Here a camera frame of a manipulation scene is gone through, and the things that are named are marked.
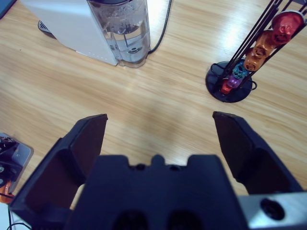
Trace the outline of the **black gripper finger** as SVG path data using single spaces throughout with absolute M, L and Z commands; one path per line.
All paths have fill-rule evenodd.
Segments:
M 250 195 L 303 191 L 276 153 L 244 118 L 215 111 L 213 119 L 231 173 Z
M 60 138 L 10 204 L 33 230 L 62 230 L 79 187 L 100 155 L 107 115 L 83 118 Z

